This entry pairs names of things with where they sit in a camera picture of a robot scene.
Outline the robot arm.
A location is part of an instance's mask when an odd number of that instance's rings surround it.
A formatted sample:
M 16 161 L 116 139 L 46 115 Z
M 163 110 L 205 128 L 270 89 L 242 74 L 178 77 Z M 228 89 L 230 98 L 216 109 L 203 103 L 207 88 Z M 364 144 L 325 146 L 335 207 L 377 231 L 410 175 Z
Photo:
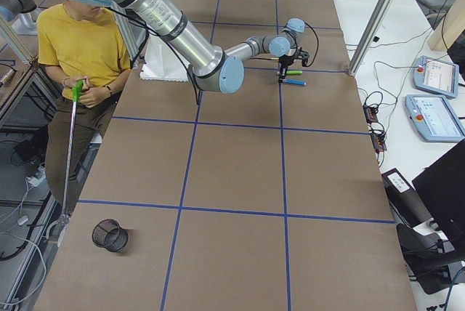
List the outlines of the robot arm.
M 252 36 L 240 44 L 223 50 L 210 44 L 198 29 L 170 0 L 73 0 L 111 7 L 113 3 L 133 10 L 162 41 L 177 50 L 190 64 L 189 79 L 205 92 L 231 94 L 239 90 L 244 79 L 243 64 L 260 54 L 278 59 L 278 78 L 286 77 L 294 60 L 307 65 L 309 54 L 299 46 L 305 23 L 290 19 L 277 36 Z

